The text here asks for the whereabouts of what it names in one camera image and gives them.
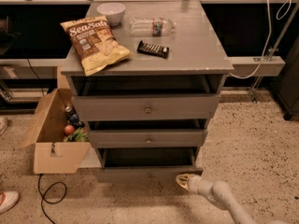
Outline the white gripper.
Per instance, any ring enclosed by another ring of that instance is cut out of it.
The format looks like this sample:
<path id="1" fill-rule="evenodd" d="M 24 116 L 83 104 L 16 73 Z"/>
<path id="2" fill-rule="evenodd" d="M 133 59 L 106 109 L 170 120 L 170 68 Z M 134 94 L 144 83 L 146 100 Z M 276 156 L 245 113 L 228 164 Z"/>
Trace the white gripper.
<path id="1" fill-rule="evenodd" d="M 205 180 L 200 175 L 180 174 L 176 177 L 177 183 L 190 193 L 198 194 L 205 197 L 207 200 L 213 200 L 212 193 L 213 183 Z"/>

